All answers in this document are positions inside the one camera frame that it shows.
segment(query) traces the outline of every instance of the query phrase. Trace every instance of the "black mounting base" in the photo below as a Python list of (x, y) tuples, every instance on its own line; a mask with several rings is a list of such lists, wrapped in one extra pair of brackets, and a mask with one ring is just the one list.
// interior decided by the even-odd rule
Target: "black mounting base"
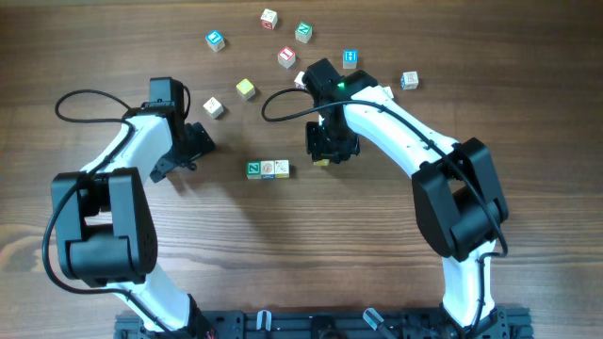
[[(202, 315), (216, 330), (216, 339), (383, 339), (358, 313), (243, 313), (206, 312)], [(462, 339), (452, 326), (442, 326), (446, 313), (439, 308), (383, 312), (384, 325), (399, 339)], [(479, 339), (532, 339), (530, 311), (498, 307), (490, 328)], [(136, 315), (120, 315), (114, 339), (190, 338), (185, 332), (155, 333), (144, 330)]]

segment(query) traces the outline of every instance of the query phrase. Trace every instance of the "wooden tabletop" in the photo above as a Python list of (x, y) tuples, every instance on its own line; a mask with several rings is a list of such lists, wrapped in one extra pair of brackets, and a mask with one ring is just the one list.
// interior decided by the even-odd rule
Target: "wooden tabletop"
[[(264, 8), (278, 12), (274, 31), (260, 25)], [(54, 176), (90, 162), (118, 126), (69, 124), (53, 107), (74, 89), (140, 105), (149, 79), (166, 75), (190, 88), (188, 121), (200, 121), (218, 147), (196, 171), (178, 169), (145, 187), (158, 262), (203, 310), (437, 306), (441, 259), (416, 227), (401, 169), (364, 138), (359, 156), (315, 167), (304, 126), (317, 115), (260, 117), (271, 93), (323, 57), (351, 73), (342, 70), (346, 48), (418, 119), (491, 150), (511, 211), (503, 224), (511, 254), (493, 263), (495, 300), (531, 308), (538, 338), (600, 337), (601, 18), (600, 3), (549, 0), (0, 9), (0, 337), (112, 334), (125, 306), (53, 286), (41, 266), (41, 235)], [(295, 40), (300, 21), (314, 27), (308, 44)], [(213, 29), (226, 39), (218, 53), (204, 40)], [(289, 70), (276, 58), (285, 46), (297, 54)], [(402, 91), (409, 71), (420, 86)], [(236, 93), (243, 78), (257, 88), (249, 102)], [(218, 120), (203, 112), (212, 96), (227, 109)], [(294, 93), (269, 114), (311, 104)], [(123, 109), (83, 95), (63, 112), (114, 118)], [(292, 177), (247, 180), (245, 163), (256, 159), (288, 159)], [(54, 240), (51, 252), (56, 262)]]

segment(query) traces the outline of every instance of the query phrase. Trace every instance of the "toy block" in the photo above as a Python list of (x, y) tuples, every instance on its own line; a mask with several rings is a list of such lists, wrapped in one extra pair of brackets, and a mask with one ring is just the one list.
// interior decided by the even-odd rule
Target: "toy block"
[(353, 70), (358, 63), (358, 50), (343, 51), (343, 68), (344, 70)]
[(329, 159), (322, 159), (314, 162), (314, 166), (329, 166), (331, 161)]
[(400, 79), (402, 89), (416, 89), (418, 86), (418, 74), (416, 72), (405, 72)]
[(295, 39), (308, 43), (312, 38), (312, 26), (307, 23), (300, 23), (298, 29), (295, 30)]
[(207, 103), (204, 104), (204, 109), (207, 114), (209, 114), (212, 118), (215, 119), (219, 117), (220, 114), (222, 114), (222, 112), (224, 111), (224, 106), (222, 106), (222, 104), (220, 104), (220, 102), (216, 100), (216, 98), (211, 97), (211, 99), (209, 99)]
[(304, 72), (300, 72), (298, 76), (295, 78), (295, 88), (296, 89), (305, 89), (305, 84), (303, 83)]
[(238, 85), (236, 85), (236, 90), (245, 100), (249, 100), (255, 95), (255, 88), (251, 81), (247, 79), (243, 79), (243, 81), (239, 82)]
[(260, 174), (262, 179), (274, 179), (274, 161), (262, 161)]
[(279, 63), (288, 69), (295, 63), (295, 52), (289, 47), (285, 47), (279, 52), (278, 59)]
[(274, 160), (274, 174), (277, 178), (288, 178), (289, 160)]
[(394, 92), (392, 92), (392, 88), (390, 88), (388, 86), (386, 88), (383, 88), (383, 90), (385, 91), (385, 94), (387, 94), (387, 96), (389, 97), (389, 99), (394, 99)]
[(274, 10), (266, 8), (260, 17), (260, 21), (262, 22), (262, 27), (273, 30), (279, 21), (279, 16)]
[(207, 40), (207, 44), (209, 47), (211, 47), (211, 49), (214, 50), (214, 52), (218, 52), (225, 46), (224, 37), (217, 30), (209, 32), (209, 34), (205, 36), (205, 40)]
[(259, 161), (247, 162), (247, 179), (262, 179), (261, 167), (262, 165)]

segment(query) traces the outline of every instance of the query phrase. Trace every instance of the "table surface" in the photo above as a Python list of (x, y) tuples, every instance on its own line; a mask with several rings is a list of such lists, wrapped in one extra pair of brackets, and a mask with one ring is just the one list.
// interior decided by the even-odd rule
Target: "table surface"
[[(264, 7), (279, 14), (274, 31), (260, 25)], [(600, 3), (548, 0), (0, 9), (0, 337), (110, 337), (124, 305), (54, 287), (41, 235), (53, 177), (90, 162), (118, 127), (69, 124), (53, 106), (88, 88), (139, 105), (149, 78), (165, 75), (190, 88), (188, 121), (200, 121), (218, 147), (196, 171), (145, 187), (158, 262), (202, 309), (437, 306), (441, 259), (416, 227), (411, 183), (396, 164), (361, 138), (358, 157), (314, 167), (304, 125), (316, 115), (260, 117), (271, 93), (323, 57), (351, 73), (342, 70), (346, 48), (418, 119), (491, 150), (511, 210), (503, 225), (511, 255), (493, 263), (495, 300), (531, 308), (539, 338), (600, 337), (602, 17)], [(314, 26), (308, 44), (294, 38), (300, 21)], [(204, 40), (213, 29), (226, 38), (218, 53)], [(284, 46), (297, 53), (289, 70), (276, 59)], [(402, 91), (408, 71), (418, 71), (420, 86)], [(236, 93), (243, 78), (257, 88), (249, 102)], [(227, 109), (218, 120), (203, 112), (212, 96)], [(293, 93), (269, 114), (311, 104)], [(63, 111), (123, 113), (92, 95)], [(292, 177), (247, 180), (254, 159), (289, 159)]]

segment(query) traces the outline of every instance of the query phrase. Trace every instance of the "black cable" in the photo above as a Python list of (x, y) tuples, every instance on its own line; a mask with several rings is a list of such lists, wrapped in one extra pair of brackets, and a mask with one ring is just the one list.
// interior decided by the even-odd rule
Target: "black cable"
[(264, 120), (268, 121), (268, 122), (288, 121), (291, 119), (296, 119), (298, 117), (304, 116), (306, 114), (318, 112), (325, 108), (339, 106), (339, 105), (367, 105), (367, 106), (375, 107), (375, 108), (379, 109), (380, 111), (389, 114), (389, 116), (391, 116), (392, 118), (394, 118), (394, 119), (400, 121), (402, 124), (404, 124), (415, 135), (417, 135), (423, 142), (425, 142), (425, 144), (427, 144), (428, 147), (432, 148), (436, 153), (438, 153), (438, 155), (440, 155), (442, 157), (442, 160), (448, 165), (448, 167), (454, 172), (454, 174), (456, 174), (458, 179), (464, 181), (465, 186), (471, 191), (471, 194), (476, 199), (476, 201), (480, 205), (481, 209), (485, 213), (486, 217), (488, 218), (488, 221), (492, 225), (492, 228), (494, 229), (495, 233), (497, 234), (498, 239), (500, 240), (500, 247), (502, 247), (502, 252), (494, 252), (494, 251), (487, 252), (487, 253), (482, 254), (480, 256), (480, 258), (477, 260), (477, 263), (480, 266), (480, 291), (479, 291), (479, 298), (478, 298), (478, 311), (476, 312), (476, 317), (473, 321), (473, 325), (471, 325), (471, 328), (467, 332), (467, 337), (471, 337), (472, 335), (474, 335), (474, 332), (476, 332), (478, 330), (478, 326), (480, 325), (481, 311), (483, 310), (483, 303), (485, 302), (485, 300), (484, 300), (485, 299), (485, 287), (484, 287), (485, 286), (485, 277), (484, 277), (485, 276), (485, 272), (484, 272), (485, 259), (488, 257), (504, 258), (509, 253), (509, 249), (507, 247), (507, 241), (506, 241), (502, 231), (500, 230), (500, 227), (499, 227), (497, 221), (495, 220), (494, 216), (488, 209), (488, 206), (487, 206), (486, 202), (484, 201), (483, 197), (478, 193), (478, 190), (473, 186), (473, 184), (471, 184), (471, 182), (466, 177), (466, 175), (464, 175), (463, 171), (448, 157), (448, 155), (446, 153), (444, 153), (439, 147), (437, 147), (437, 145), (435, 144), (435, 142), (433, 142), (433, 140), (426, 137), (421, 131), (419, 131), (411, 123), (409, 123), (407, 120), (405, 120), (403, 117), (401, 117), (400, 115), (398, 115), (396, 112), (389, 109), (385, 105), (379, 105), (377, 103), (373, 103), (373, 102), (369, 102), (369, 101), (365, 101), (365, 100), (346, 100), (346, 101), (341, 101), (341, 102), (337, 102), (337, 103), (321, 105), (321, 106), (314, 107), (311, 109), (306, 109), (302, 112), (291, 114), (291, 115), (280, 117), (280, 118), (268, 118), (266, 116), (266, 107), (268, 106), (268, 103), (270, 101), (272, 101), (274, 98), (276, 98), (277, 96), (288, 93), (288, 92), (292, 92), (292, 91), (303, 91), (303, 92), (309, 93), (305, 89), (284, 89), (284, 90), (280, 90), (280, 91), (272, 94), (270, 97), (268, 97), (268, 99), (262, 106), (262, 118), (264, 118)]
[(111, 151), (105, 157), (105, 159), (103, 159), (103, 161), (101, 161), (97, 166), (95, 166), (93, 169), (91, 169), (88, 173), (84, 174), (82, 177), (79, 178), (79, 180), (67, 191), (67, 193), (65, 193), (65, 195), (63, 196), (63, 198), (57, 204), (57, 207), (53, 210), (53, 214), (50, 217), (50, 219), (48, 220), (48, 225), (46, 226), (46, 231), (44, 232), (44, 237), (42, 239), (42, 245), (41, 245), (41, 258), (42, 258), (42, 262), (44, 264), (44, 270), (46, 271), (46, 275), (48, 275), (48, 278), (51, 280), (51, 282), (53, 282), (56, 286), (60, 287), (61, 289), (65, 290), (67, 292), (71, 292), (71, 293), (79, 294), (79, 295), (99, 295), (99, 294), (106, 294), (106, 293), (114, 293), (114, 294), (119, 294), (119, 295), (124, 296), (126, 298), (126, 300), (132, 301), (132, 303), (136, 307), (138, 307), (140, 309), (140, 311), (144, 315), (146, 315), (147, 317), (149, 317), (149, 319), (153, 320), (153, 322), (161, 330), (163, 330), (169, 336), (175, 337), (171, 333), (171, 331), (164, 324), (162, 324), (157, 319), (156, 316), (153, 316), (153, 314), (149, 310), (147, 310), (140, 303), (140, 301), (138, 301), (132, 295), (131, 291), (127, 291), (127, 290), (120, 289), (120, 288), (107, 288), (107, 289), (101, 289), (101, 288), (79, 289), (79, 288), (75, 288), (75, 287), (69, 286), (65, 282), (62, 282), (57, 277), (57, 275), (55, 274), (55, 272), (53, 271), (53, 269), (52, 269), (52, 267), (50, 265), (50, 255), (49, 255), (49, 252), (48, 252), (48, 248), (49, 248), (49, 244), (50, 244), (50, 236), (52, 234), (53, 229), (55, 228), (55, 224), (57, 223), (57, 219), (58, 219), (58, 216), (60, 215), (60, 212), (65, 207), (65, 204), (67, 203), (67, 201), (69, 200), (69, 198), (75, 192), (77, 192), (79, 189), (81, 189), (87, 183), (87, 181), (90, 180), (92, 178), (92, 176), (98, 170), (102, 169), (103, 167), (105, 167), (106, 165), (108, 165), (110, 163), (111, 159), (113, 159), (113, 157), (122, 150), (123, 146), (125, 146), (130, 141), (130, 139), (134, 135), (134, 132), (136, 131), (136, 128), (134, 127), (134, 125), (132, 123), (130, 123), (129, 121), (126, 121), (124, 119), (74, 119), (74, 118), (65, 117), (62, 114), (60, 114), (60, 111), (59, 111), (60, 105), (67, 98), (72, 97), (72, 96), (77, 95), (77, 94), (81, 94), (81, 93), (93, 93), (93, 94), (102, 95), (102, 96), (105, 96), (107, 98), (115, 100), (116, 102), (118, 102), (119, 104), (121, 104), (122, 106), (124, 106), (127, 109), (130, 108), (130, 106), (127, 105), (125, 102), (123, 102), (122, 100), (118, 99), (117, 97), (115, 97), (115, 96), (113, 96), (111, 94), (102, 92), (100, 90), (95, 90), (95, 89), (81, 89), (81, 90), (75, 90), (75, 91), (69, 92), (69, 93), (63, 95), (60, 99), (58, 99), (57, 104), (55, 105), (55, 114), (57, 115), (57, 117), (59, 119), (61, 119), (63, 121), (77, 122), (77, 123), (118, 122), (118, 123), (123, 123), (126, 126), (128, 126), (128, 131), (127, 131), (127, 134), (125, 135), (125, 137), (122, 139), (122, 141), (120, 141), (120, 143), (117, 145), (117, 147), (115, 149), (113, 149), (113, 151)]
[(185, 92), (187, 93), (187, 97), (188, 97), (188, 103), (187, 103), (187, 109), (185, 110), (185, 117), (184, 119), (188, 118), (188, 111), (190, 110), (190, 91), (188, 90), (188, 87), (183, 85), (183, 88), (185, 89)]

